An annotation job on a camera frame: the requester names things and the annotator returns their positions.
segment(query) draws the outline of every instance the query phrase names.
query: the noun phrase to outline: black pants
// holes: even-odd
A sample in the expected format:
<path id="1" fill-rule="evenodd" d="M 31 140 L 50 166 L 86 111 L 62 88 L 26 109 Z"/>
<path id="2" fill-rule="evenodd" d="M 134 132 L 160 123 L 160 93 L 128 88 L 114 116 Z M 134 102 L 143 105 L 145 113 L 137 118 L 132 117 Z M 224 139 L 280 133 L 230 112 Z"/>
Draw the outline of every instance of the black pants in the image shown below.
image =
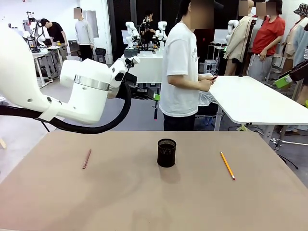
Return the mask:
<path id="1" fill-rule="evenodd" d="M 171 117 L 164 114 L 164 131 L 193 131 L 195 115 Z"/>
<path id="2" fill-rule="evenodd" d="M 93 60 L 93 50 L 91 49 L 90 45 L 79 45 L 79 50 L 81 53 L 82 61 L 85 61 L 86 59 Z"/>

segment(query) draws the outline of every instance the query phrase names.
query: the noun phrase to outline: brown table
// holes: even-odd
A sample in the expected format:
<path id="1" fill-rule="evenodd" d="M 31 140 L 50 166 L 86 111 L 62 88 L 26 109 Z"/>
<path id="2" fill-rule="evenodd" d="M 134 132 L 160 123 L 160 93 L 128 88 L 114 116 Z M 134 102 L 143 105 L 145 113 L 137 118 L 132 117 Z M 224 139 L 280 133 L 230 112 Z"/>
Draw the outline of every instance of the brown table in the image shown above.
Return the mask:
<path id="1" fill-rule="evenodd" d="M 161 138 L 177 142 L 170 169 L 156 163 Z M 252 132 L 57 131 L 0 184 L 0 228 L 308 231 L 308 190 Z"/>

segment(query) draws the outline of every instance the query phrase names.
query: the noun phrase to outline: black t-shirt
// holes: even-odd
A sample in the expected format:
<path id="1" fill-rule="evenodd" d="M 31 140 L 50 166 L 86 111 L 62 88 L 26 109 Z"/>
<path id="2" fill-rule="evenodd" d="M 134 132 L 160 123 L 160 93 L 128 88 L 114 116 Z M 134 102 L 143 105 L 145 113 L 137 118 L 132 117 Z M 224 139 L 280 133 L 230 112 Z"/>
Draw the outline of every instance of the black t-shirt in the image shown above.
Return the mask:
<path id="1" fill-rule="evenodd" d="M 52 26 L 49 27 L 47 29 L 47 31 L 48 31 L 49 36 L 53 37 L 54 42 L 60 41 L 60 43 L 65 43 L 65 40 L 64 40 L 63 35 L 61 33 L 63 31 L 63 29 L 60 26 L 60 24 L 53 22 Z"/>
<path id="2" fill-rule="evenodd" d="M 158 30 L 158 23 L 155 20 L 152 20 L 148 28 L 149 28 L 149 30 L 153 29 L 156 32 Z M 153 36 L 155 35 L 155 33 L 152 33 L 149 30 L 147 32 L 145 32 L 145 34 L 143 36 L 143 38 L 145 39 L 146 42 L 152 41 Z"/>

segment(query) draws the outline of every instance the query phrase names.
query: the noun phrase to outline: beige coat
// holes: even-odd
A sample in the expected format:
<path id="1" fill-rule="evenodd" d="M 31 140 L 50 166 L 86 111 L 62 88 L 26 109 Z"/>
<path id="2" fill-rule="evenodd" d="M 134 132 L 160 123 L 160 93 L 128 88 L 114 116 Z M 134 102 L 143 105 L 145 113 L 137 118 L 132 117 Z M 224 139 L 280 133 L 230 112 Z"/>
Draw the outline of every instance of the beige coat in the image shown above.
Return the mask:
<path id="1" fill-rule="evenodd" d="M 285 39 L 284 42 L 284 47 L 282 50 L 282 55 L 284 58 L 287 59 L 294 59 L 294 55 L 295 55 L 295 50 L 294 50 L 294 46 L 293 46 L 293 41 L 294 41 L 294 36 L 296 34 L 296 30 L 298 28 L 298 26 L 300 25 L 300 22 L 297 23 L 292 30 L 289 32 L 287 38 Z"/>
<path id="2" fill-rule="evenodd" d="M 225 59 L 237 59 L 241 63 L 243 62 L 246 48 L 245 45 L 248 40 L 251 21 L 251 16 L 245 16 L 239 21 L 240 23 L 232 33 L 229 45 L 224 56 Z"/>

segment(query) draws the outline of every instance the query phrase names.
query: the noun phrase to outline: hand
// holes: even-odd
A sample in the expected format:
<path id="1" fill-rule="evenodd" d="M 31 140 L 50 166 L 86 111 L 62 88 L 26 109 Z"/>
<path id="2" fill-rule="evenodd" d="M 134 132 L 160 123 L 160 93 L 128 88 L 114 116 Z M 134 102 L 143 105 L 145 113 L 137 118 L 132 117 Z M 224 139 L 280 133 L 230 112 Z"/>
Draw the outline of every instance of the hand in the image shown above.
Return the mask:
<path id="1" fill-rule="evenodd" d="M 266 58 L 268 51 L 266 49 L 264 49 L 261 53 L 260 53 L 260 61 L 264 61 Z"/>
<path id="2" fill-rule="evenodd" d="M 211 80 L 202 80 L 199 82 L 199 90 L 200 91 L 204 91 L 204 92 L 208 92 L 211 88 L 211 85 L 212 85 L 212 81 Z"/>

